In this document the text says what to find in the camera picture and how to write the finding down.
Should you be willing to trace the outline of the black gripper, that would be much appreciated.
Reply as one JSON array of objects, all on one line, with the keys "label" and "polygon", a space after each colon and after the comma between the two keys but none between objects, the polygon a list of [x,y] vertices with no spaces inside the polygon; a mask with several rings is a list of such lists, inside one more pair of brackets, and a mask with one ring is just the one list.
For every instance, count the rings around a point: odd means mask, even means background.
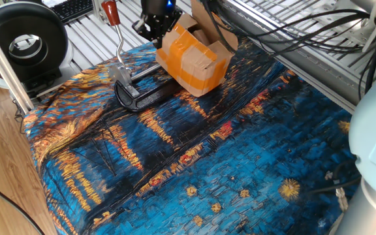
[{"label": "black gripper", "polygon": [[132,24],[133,29],[156,49],[162,48],[163,37],[170,32],[183,11],[176,9],[175,0],[141,0],[140,19]]}]

